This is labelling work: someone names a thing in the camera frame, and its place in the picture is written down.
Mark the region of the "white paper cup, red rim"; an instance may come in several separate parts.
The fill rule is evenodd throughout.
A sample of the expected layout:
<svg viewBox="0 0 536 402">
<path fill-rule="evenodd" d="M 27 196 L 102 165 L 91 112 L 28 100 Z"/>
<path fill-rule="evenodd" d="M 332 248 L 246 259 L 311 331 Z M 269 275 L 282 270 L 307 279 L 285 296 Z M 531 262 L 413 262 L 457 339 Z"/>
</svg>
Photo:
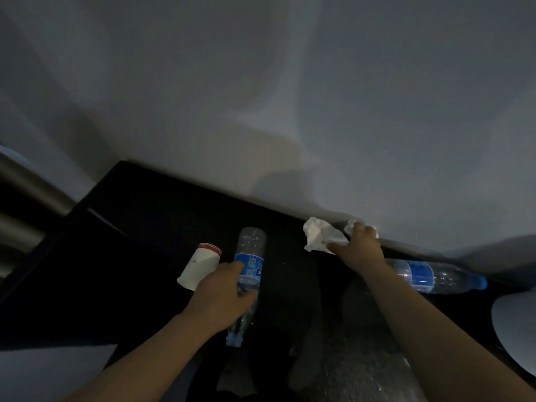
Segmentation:
<svg viewBox="0 0 536 402">
<path fill-rule="evenodd" d="M 222 250 L 210 243 L 200 243 L 191 256 L 177 283 L 185 289 L 195 291 L 198 284 L 220 263 Z"/>
</svg>

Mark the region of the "clear plastic bottle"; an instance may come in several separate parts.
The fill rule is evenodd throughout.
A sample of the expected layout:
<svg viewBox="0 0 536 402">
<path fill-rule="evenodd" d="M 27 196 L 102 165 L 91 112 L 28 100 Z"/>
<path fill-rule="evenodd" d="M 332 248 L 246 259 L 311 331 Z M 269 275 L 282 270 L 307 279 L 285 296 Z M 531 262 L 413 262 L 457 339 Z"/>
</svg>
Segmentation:
<svg viewBox="0 0 536 402">
<path fill-rule="evenodd" d="M 249 292 L 258 293 L 262 278 L 264 254 L 266 247 L 266 234 L 255 227 L 246 227 L 238 236 L 234 261 L 244 264 L 238 277 L 238 295 L 243 296 Z M 257 308 L 257 301 L 241 315 L 229 328 L 226 336 L 226 345 L 240 348 L 246 331 L 250 328 Z"/>
<path fill-rule="evenodd" d="M 423 294 L 458 295 L 486 290 L 488 280 L 476 273 L 445 263 L 390 259 L 385 262 L 413 289 Z"/>
</svg>

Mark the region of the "person's right forearm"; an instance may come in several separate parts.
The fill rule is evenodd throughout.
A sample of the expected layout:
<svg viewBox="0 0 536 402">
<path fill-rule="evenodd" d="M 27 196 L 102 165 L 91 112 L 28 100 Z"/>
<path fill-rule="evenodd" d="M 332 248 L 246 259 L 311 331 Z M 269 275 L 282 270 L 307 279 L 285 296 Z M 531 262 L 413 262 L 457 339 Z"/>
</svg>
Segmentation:
<svg viewBox="0 0 536 402">
<path fill-rule="evenodd" d="M 536 402 L 536 390 L 387 264 L 358 272 L 429 402 Z"/>
</svg>

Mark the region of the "white tissue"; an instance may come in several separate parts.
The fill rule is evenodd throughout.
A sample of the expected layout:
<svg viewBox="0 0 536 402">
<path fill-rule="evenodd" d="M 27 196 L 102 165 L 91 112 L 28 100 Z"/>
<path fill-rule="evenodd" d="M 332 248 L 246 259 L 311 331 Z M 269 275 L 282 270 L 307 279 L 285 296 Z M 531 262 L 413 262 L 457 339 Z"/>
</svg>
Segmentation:
<svg viewBox="0 0 536 402">
<path fill-rule="evenodd" d="M 338 245 L 347 245 L 349 243 L 345 234 L 333 227 L 325 220 L 316 217 L 310 217 L 303 225 L 303 232 L 307 243 L 304 249 L 308 252 L 320 251 L 333 254 L 327 245 L 336 243 Z"/>
<path fill-rule="evenodd" d="M 353 230 L 354 230 L 354 225 L 355 224 L 362 224 L 364 227 L 367 227 L 367 224 L 361 220 L 361 219 L 352 219 L 352 220 L 349 220 L 347 222 L 347 224 L 345 225 L 345 227 L 343 228 L 343 232 L 344 234 L 348 237 L 348 238 L 352 238 L 353 236 Z"/>
</svg>

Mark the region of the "black plastic trash bag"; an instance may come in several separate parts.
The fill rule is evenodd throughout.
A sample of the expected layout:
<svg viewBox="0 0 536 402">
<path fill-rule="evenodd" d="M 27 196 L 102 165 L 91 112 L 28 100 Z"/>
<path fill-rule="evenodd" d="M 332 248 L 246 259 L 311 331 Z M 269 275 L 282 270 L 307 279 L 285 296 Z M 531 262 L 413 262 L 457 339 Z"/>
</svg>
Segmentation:
<svg viewBox="0 0 536 402">
<path fill-rule="evenodd" d="M 186 402 L 424 401 L 364 281 L 317 264 L 306 285 L 261 292 L 245 345 L 210 342 Z"/>
</svg>

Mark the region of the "person's right hand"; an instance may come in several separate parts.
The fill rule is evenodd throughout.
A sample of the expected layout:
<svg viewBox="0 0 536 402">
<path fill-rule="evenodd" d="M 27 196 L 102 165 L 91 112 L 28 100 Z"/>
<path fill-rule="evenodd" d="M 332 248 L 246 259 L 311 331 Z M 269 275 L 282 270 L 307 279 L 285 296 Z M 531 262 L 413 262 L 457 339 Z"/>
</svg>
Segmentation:
<svg viewBox="0 0 536 402">
<path fill-rule="evenodd" d="M 373 227 L 356 223 L 347 245 L 346 255 L 338 257 L 362 278 L 375 277 L 390 270 Z"/>
</svg>

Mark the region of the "person's left hand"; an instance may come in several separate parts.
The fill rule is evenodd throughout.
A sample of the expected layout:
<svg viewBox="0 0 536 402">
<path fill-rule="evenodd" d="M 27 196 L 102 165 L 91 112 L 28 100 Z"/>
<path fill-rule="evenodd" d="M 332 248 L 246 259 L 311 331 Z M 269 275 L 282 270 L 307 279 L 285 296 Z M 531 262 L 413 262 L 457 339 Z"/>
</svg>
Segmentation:
<svg viewBox="0 0 536 402">
<path fill-rule="evenodd" d="M 198 284 L 182 316 L 200 333 L 214 335 L 241 317 L 237 283 L 243 267 L 241 262 L 219 264 Z"/>
</svg>

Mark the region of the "round white plate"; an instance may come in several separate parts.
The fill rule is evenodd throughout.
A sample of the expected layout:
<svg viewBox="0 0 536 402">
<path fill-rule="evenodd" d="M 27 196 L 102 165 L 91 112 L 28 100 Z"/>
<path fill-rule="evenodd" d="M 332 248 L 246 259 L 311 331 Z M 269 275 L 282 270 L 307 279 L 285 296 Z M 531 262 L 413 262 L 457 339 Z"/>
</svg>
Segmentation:
<svg viewBox="0 0 536 402">
<path fill-rule="evenodd" d="M 536 287 L 499 297 L 492 305 L 491 317 L 507 354 L 536 377 Z"/>
</svg>

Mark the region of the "person's left forearm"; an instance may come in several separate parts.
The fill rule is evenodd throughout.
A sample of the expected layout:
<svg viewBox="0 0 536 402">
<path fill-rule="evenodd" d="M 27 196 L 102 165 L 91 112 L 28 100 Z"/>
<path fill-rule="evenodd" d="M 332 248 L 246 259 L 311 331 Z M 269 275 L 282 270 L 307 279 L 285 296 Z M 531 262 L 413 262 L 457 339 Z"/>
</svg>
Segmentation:
<svg viewBox="0 0 536 402">
<path fill-rule="evenodd" d="M 227 326 L 183 312 L 61 402 L 159 402 L 202 345 Z"/>
</svg>

